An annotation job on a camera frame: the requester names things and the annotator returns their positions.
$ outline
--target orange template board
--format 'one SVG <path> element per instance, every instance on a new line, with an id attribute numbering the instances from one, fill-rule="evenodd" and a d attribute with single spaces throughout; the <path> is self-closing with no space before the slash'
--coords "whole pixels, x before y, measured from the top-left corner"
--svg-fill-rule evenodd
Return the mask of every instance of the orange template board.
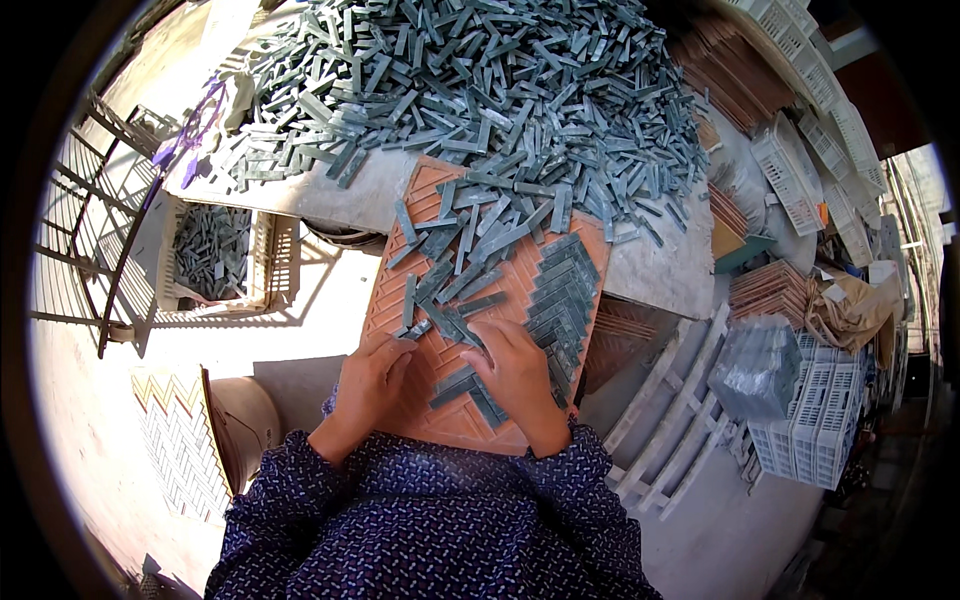
<path id="1" fill-rule="evenodd" d="M 403 195 L 411 220 L 414 223 L 421 223 L 437 219 L 440 213 L 440 194 L 436 190 L 437 184 L 457 179 L 465 171 L 463 167 L 429 156 L 421 156 Z M 610 247 L 603 241 L 603 226 L 598 220 L 574 210 L 570 219 L 570 232 L 574 231 L 579 233 L 584 248 L 593 260 L 600 274 L 600 282 L 597 283 L 597 294 L 593 297 L 593 307 L 590 310 L 587 325 L 587 338 L 582 340 L 580 364 L 576 368 L 575 380 L 570 384 L 568 406 L 572 406 L 573 395 L 576 393 L 583 370 L 589 336 L 593 331 L 593 321 L 600 300 L 600 290 L 603 289 L 603 279 L 607 272 L 607 260 L 610 257 Z M 543 245 L 563 235 L 545 231 L 546 239 Z M 458 235 L 449 247 L 456 250 L 459 239 Z M 423 277 L 433 264 L 433 261 L 419 252 L 411 252 L 393 269 L 388 270 L 387 261 L 399 252 L 404 244 L 399 223 L 395 221 L 376 275 L 370 305 L 367 308 L 363 339 L 375 331 L 393 333 L 400 329 L 406 275 L 415 273 L 417 277 Z M 529 295 L 536 289 L 533 277 L 539 273 L 537 264 L 542 258 L 539 246 L 534 244 L 529 235 L 521 239 L 515 248 L 516 252 L 511 260 L 502 261 L 497 265 L 503 272 L 503 277 L 469 298 L 450 302 L 450 305 L 455 306 L 461 301 L 475 300 L 494 292 L 503 291 L 507 294 L 507 301 L 467 317 L 468 323 L 490 319 L 505 319 L 521 324 L 526 321 L 525 309 L 532 303 Z M 425 318 L 426 314 L 417 307 L 414 311 L 414 323 Z M 399 406 L 379 423 L 377 429 L 436 444 L 498 454 L 523 454 L 527 448 L 527 441 L 514 422 L 506 420 L 495 430 L 491 429 L 466 393 L 437 410 L 430 410 L 428 403 L 433 398 L 433 385 L 466 364 L 460 358 L 460 352 L 469 346 L 441 337 L 436 326 L 421 336 L 418 343 L 420 350 L 416 352 L 407 368 Z"/>

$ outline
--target left hand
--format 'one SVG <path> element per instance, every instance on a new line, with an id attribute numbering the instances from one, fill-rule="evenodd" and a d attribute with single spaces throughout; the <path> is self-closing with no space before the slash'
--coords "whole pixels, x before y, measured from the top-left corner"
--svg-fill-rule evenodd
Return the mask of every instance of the left hand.
<path id="1" fill-rule="evenodd" d="M 400 385 L 417 343 L 389 333 L 371 335 L 340 369 L 340 388 L 333 413 L 307 437 L 307 442 L 338 467 L 373 431 L 377 421 L 399 400 Z"/>

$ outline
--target table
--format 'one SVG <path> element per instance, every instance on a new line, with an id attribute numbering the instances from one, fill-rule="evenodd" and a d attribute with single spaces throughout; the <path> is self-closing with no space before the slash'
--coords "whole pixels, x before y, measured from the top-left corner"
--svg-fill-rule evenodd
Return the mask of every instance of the table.
<path id="1" fill-rule="evenodd" d="M 164 182 L 164 189 L 195 202 L 322 219 L 344 227 L 389 233 L 395 218 L 394 201 L 403 195 L 418 157 L 417 153 L 383 152 L 376 148 L 346 190 L 337 187 L 336 180 L 324 176 L 326 169 L 320 162 L 310 172 L 284 181 L 252 184 L 243 194 L 226 193 L 223 185 L 202 178 L 181 189 L 182 175 L 175 167 Z M 663 239 L 662 248 L 645 234 L 613 246 L 604 291 L 690 320 L 709 319 L 713 304 L 713 216 L 709 202 L 697 200 L 706 191 L 707 183 L 702 180 L 684 202 L 690 216 L 686 233 L 665 211 L 660 218 L 647 215 Z M 617 232 L 631 227 L 619 224 Z"/>

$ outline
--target bucket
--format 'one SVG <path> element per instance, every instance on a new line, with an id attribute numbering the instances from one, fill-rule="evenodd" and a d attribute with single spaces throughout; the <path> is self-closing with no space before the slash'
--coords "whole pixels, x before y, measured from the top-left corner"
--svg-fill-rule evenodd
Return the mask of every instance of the bucket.
<path id="1" fill-rule="evenodd" d="M 242 493 L 264 450 L 283 443 L 274 402 L 252 377 L 214 379 L 207 397 L 230 491 Z"/>

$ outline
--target concrete floor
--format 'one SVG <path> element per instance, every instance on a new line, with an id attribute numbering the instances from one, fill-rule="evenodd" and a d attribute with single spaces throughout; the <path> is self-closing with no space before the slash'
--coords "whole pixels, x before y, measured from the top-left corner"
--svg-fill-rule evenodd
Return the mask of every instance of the concrete floor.
<path id="1" fill-rule="evenodd" d="M 191 107 L 206 77 L 201 59 L 211 51 L 201 39 L 216 4 L 181 6 L 147 36 L 106 94 L 117 112 L 139 103 L 180 116 Z M 135 162 L 121 148 L 111 177 L 124 177 Z M 300 292 L 287 310 L 212 326 L 152 323 L 149 303 L 132 290 L 156 278 L 163 204 L 152 208 L 124 275 L 130 298 L 118 310 L 135 323 L 135 344 L 111 344 L 98 360 L 89 329 L 32 323 L 37 411 L 78 525 L 125 570 L 138 573 L 149 554 L 161 574 L 202 593 L 223 529 L 168 512 L 140 438 L 129 368 L 201 363 L 214 379 L 253 375 L 288 428 L 311 428 L 343 356 L 357 345 L 379 258 L 307 238 Z M 609 412 L 633 397 L 642 374 L 642 366 L 628 367 L 590 401 Z M 600 429 L 604 412 L 593 411 Z M 657 417 L 652 410 L 641 421 Z M 717 450 L 667 521 L 656 510 L 640 516 L 645 568 L 666 597 L 760 598 L 804 539 L 820 491 L 765 477 L 748 496 L 738 473 L 733 457 Z"/>

